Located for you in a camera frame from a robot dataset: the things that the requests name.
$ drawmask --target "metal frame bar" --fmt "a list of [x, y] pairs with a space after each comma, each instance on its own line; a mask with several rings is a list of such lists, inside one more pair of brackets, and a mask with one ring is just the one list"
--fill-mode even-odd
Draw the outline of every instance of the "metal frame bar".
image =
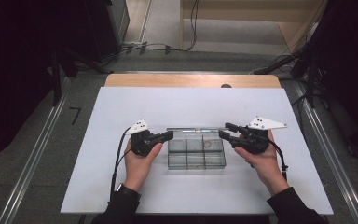
[[[302, 96], [305, 93], [304, 87], [298, 83], [296, 83], [295, 88], [299, 96]], [[353, 220], [358, 224], [358, 195], [356, 190], [353, 187], [353, 184], [351, 183], [351, 180], [348, 177], [344, 166], [338, 158], [321, 121], [319, 120], [316, 109], [311, 108], [308, 102], [304, 104], [304, 107], [310, 120], [310, 124], [312, 125], [313, 131], [315, 131], [316, 136], [318, 137], [318, 140], [321, 144], [322, 151], [324, 152], [333, 175], [336, 178], [338, 186], [341, 189], [342, 196], [344, 197], [348, 208], [351, 211]]]
[[39, 134], [39, 137], [36, 140], [34, 148], [28, 158], [28, 161], [25, 163], [25, 166], [21, 172], [17, 183], [12, 189], [8, 199], [7, 204], [0, 216], [1, 223], [11, 223], [16, 216], [17, 210], [19, 209], [20, 203], [25, 195], [26, 190], [31, 182], [31, 179], [34, 175], [34, 171], [37, 167], [37, 164], [42, 157], [43, 151], [45, 150], [48, 139], [51, 135], [52, 130], [57, 122], [59, 115], [61, 114], [62, 107], [66, 101], [66, 96], [69, 88], [71, 87], [71, 82], [68, 77], [65, 78], [63, 82], [63, 95], [60, 101], [55, 107], [53, 107], [48, 115], [48, 119], [42, 129], [42, 132]]

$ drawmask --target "transparent plastic box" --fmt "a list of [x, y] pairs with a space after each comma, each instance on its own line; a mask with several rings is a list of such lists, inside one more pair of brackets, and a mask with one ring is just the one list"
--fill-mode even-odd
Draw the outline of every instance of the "transparent plastic box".
[[223, 141], [218, 130], [224, 128], [169, 128], [173, 139], [168, 142], [170, 170], [224, 169]]

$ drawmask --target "white tabletop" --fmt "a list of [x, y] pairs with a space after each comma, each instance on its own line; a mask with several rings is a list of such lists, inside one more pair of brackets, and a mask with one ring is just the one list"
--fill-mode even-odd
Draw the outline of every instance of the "white tabletop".
[[[226, 122], [244, 126], [255, 116], [288, 125], [273, 134], [289, 166], [289, 185], [308, 207], [319, 214], [333, 214], [284, 89], [139, 87], [101, 88], [61, 212], [101, 213], [106, 209], [120, 137], [138, 119], [149, 124], [151, 133], [162, 133], [167, 128], [223, 127]], [[168, 170], [167, 145], [145, 181], [137, 213], [273, 213], [266, 202], [267, 188], [227, 141], [223, 170]], [[124, 169], [122, 162], [117, 185], [125, 179]]]

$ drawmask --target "gray floor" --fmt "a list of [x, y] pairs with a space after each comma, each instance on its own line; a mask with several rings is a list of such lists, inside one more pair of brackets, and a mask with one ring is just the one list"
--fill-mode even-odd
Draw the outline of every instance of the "gray floor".
[[[111, 69], [122, 71], [231, 71], [248, 74], [249, 71], [269, 64], [273, 57], [268, 55], [248, 55], [236, 53], [202, 53], [172, 52], [164, 55], [161, 51], [147, 50], [139, 55], [136, 50], [128, 55], [121, 55], [112, 62]], [[278, 76], [287, 73], [277, 71]], [[106, 75], [98, 75], [93, 71], [81, 72], [77, 78], [71, 79], [72, 87], [57, 120], [57, 124], [48, 140], [46, 149], [36, 167], [30, 186], [21, 201], [13, 223], [77, 223], [80, 215], [60, 214], [62, 200], [66, 191], [66, 182], [72, 173], [82, 138], [86, 131], [93, 104], [98, 90], [104, 84]], [[289, 99], [293, 102], [297, 97], [294, 81], [282, 81]], [[21, 128], [13, 143], [0, 154], [0, 214], [6, 204], [9, 193], [26, 163], [38, 133], [51, 109], [52, 95], [49, 95], [36, 109], [33, 115]], [[358, 159], [350, 156], [346, 150], [342, 135], [337, 125], [319, 101], [318, 112], [328, 130], [337, 154], [345, 165], [352, 184], [358, 193]], [[74, 125], [72, 122], [76, 112], [69, 107], [81, 107], [81, 113]], [[355, 223], [345, 203], [341, 190], [320, 150], [320, 144], [310, 123], [303, 113], [304, 129], [310, 154], [318, 173], [325, 183], [325, 191], [335, 214], [329, 216], [330, 223]]]

